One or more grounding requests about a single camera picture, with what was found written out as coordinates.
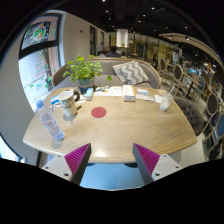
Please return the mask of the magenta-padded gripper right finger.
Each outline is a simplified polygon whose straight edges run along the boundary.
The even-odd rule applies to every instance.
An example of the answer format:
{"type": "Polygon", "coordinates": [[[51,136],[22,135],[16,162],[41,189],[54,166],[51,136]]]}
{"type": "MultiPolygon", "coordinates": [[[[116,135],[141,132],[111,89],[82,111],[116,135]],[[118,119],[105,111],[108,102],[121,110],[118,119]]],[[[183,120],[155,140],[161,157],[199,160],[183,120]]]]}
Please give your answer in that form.
{"type": "Polygon", "coordinates": [[[133,144],[133,155],[145,185],[182,169],[168,154],[159,155],[136,143],[133,144]]]}

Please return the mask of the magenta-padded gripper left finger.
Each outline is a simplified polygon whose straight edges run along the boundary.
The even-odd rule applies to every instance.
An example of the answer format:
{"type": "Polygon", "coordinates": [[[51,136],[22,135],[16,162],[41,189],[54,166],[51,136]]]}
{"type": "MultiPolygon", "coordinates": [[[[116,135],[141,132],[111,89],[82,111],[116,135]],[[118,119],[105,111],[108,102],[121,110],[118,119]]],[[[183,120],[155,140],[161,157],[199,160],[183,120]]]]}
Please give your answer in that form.
{"type": "Polygon", "coordinates": [[[79,185],[91,155],[91,144],[85,144],[65,156],[55,156],[42,167],[56,176],[79,185]]]}

